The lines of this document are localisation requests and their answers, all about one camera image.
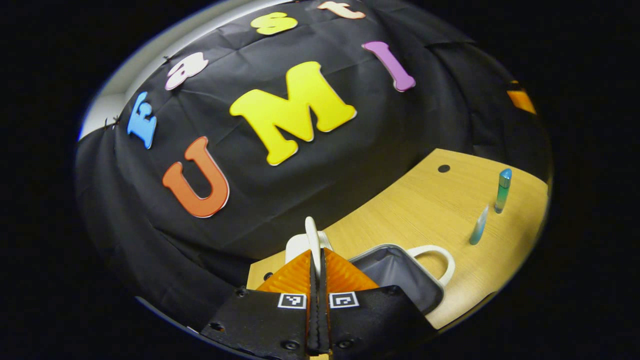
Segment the black fabric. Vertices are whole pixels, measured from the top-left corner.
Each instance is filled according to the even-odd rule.
[[[434,148],[475,154],[528,171],[546,181],[548,149],[536,117],[511,103],[514,80],[459,31],[396,0],[350,1],[367,14],[344,19],[320,1],[265,8],[204,35],[160,66],[134,93],[113,129],[78,143],[77,198],[86,226],[108,266],[180,323],[199,329],[244,284],[249,264],[284,249],[312,216],[328,227],[400,178]],[[265,36],[254,18],[285,12],[298,20]],[[394,90],[383,64],[361,45],[384,41],[417,82]],[[203,52],[208,66],[172,91],[167,72]],[[242,117],[229,114],[244,93],[261,89],[287,98],[285,73],[305,61],[358,115],[273,167]],[[157,118],[153,146],[127,134],[140,92]],[[210,218],[191,216],[163,186],[166,169],[181,161],[201,196],[211,189],[184,151],[207,136],[208,151],[229,183],[226,206]]]

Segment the light wood surface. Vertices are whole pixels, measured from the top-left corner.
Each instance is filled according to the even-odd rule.
[[[448,172],[438,171],[449,165]],[[456,271],[445,297],[426,316],[436,329],[465,314],[515,274],[533,248],[547,210],[547,184],[522,170],[513,171],[504,211],[493,210],[499,173],[508,168],[496,161],[434,150],[402,178],[366,204],[327,227],[334,251],[346,259],[382,243],[404,249],[433,244],[447,249]],[[480,242],[468,239],[484,207],[490,206]],[[300,233],[304,233],[300,224]],[[264,282],[267,272],[284,265],[279,252],[251,265],[248,289]],[[439,254],[423,254],[418,261],[436,278],[445,272]]]

